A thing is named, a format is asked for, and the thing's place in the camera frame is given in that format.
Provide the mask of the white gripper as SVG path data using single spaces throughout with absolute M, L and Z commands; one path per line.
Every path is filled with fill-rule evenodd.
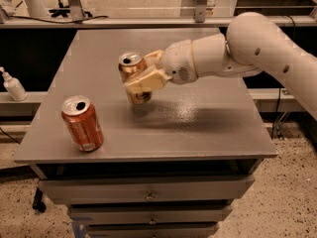
M 149 53 L 144 59 L 148 68 L 124 83 L 125 89 L 132 94 L 162 89 L 169 81 L 185 84 L 198 78 L 190 40 L 174 43 L 165 51 Z

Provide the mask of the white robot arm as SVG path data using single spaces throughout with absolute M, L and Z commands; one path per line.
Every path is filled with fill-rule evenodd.
M 226 34 L 181 41 L 146 56 L 126 52 L 119 56 L 119 65 L 131 74 L 124 85 L 132 94 L 159 90 L 168 82 L 185 84 L 210 75 L 246 77 L 264 71 L 317 119 L 317 58 L 259 13 L 235 17 Z

